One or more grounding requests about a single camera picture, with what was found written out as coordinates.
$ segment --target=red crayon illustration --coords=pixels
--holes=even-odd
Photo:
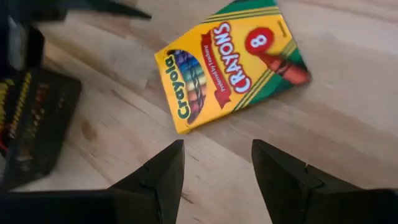
[[[269,69],[294,85],[301,85],[310,81],[310,74],[306,70],[279,56],[267,53],[259,53],[257,56],[267,64]]]

